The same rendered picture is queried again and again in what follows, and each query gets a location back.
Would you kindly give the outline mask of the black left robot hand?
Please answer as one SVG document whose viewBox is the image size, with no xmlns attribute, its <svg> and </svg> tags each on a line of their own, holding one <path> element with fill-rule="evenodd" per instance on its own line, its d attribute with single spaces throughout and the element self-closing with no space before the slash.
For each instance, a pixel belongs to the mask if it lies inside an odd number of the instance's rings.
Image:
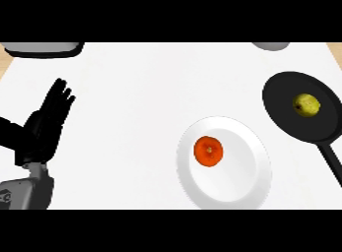
<svg viewBox="0 0 342 252">
<path fill-rule="evenodd" d="M 76 99 L 66 85 L 64 80 L 56 80 L 44 105 L 24 125 L 0 117 L 0 146 L 16 151 L 17 166 L 30 162 L 47 163 L 54 157 L 63 124 Z"/>
</svg>

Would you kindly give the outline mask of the white round plate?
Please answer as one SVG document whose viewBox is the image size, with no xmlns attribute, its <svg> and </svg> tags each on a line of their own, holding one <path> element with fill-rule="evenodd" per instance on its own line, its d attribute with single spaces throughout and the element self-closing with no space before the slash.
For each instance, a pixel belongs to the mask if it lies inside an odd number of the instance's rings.
<svg viewBox="0 0 342 252">
<path fill-rule="evenodd" d="M 204 136 L 223 145 L 220 163 L 207 167 L 195 157 L 195 144 Z M 272 164 L 264 144 L 238 120 L 208 117 L 189 128 L 177 153 L 183 189 L 201 209 L 258 209 L 272 188 Z"/>
</svg>

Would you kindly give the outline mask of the black frying pan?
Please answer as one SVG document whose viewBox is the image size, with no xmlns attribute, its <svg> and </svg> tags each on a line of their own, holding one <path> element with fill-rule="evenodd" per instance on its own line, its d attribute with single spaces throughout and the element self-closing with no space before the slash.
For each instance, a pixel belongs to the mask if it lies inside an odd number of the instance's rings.
<svg viewBox="0 0 342 252">
<path fill-rule="evenodd" d="M 319 103 L 318 113 L 304 117 L 295 99 L 312 95 Z M 298 140 L 316 144 L 342 188 L 342 164 L 331 144 L 342 135 L 342 103 L 334 90 L 312 75 L 278 73 L 263 89 L 269 115 L 282 130 Z"/>
</svg>

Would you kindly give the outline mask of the yellow-green pear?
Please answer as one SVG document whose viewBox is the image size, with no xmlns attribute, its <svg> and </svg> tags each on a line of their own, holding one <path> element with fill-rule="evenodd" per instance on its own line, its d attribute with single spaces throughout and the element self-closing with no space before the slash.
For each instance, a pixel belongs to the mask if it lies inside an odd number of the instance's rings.
<svg viewBox="0 0 342 252">
<path fill-rule="evenodd" d="M 321 110 L 321 102 L 312 94 L 298 94 L 294 99 L 294 109 L 300 116 L 313 117 Z"/>
</svg>

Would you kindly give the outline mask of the grey and black appliance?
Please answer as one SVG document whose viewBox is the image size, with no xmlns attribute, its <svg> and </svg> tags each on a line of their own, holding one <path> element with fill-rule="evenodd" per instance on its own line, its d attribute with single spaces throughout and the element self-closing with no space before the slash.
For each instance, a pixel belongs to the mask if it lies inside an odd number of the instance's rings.
<svg viewBox="0 0 342 252">
<path fill-rule="evenodd" d="M 67 58 L 82 52 L 84 42 L 2 42 L 5 51 L 21 58 Z"/>
</svg>

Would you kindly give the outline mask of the orange round fruit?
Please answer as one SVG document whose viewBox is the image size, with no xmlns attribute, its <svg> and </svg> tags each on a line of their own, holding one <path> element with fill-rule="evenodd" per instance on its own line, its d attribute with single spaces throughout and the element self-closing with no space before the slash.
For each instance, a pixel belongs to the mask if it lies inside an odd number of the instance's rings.
<svg viewBox="0 0 342 252">
<path fill-rule="evenodd" d="M 223 145 L 217 138 L 204 136 L 195 144 L 195 157 L 201 165 L 215 166 L 223 159 Z"/>
</svg>

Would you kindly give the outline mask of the grey rounded object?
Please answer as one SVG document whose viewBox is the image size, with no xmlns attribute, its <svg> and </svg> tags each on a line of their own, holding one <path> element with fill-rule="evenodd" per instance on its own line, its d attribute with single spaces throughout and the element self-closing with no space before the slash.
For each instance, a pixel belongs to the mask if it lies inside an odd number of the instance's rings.
<svg viewBox="0 0 342 252">
<path fill-rule="evenodd" d="M 254 45 L 263 50 L 281 51 L 289 46 L 289 43 L 288 42 L 255 42 Z"/>
</svg>

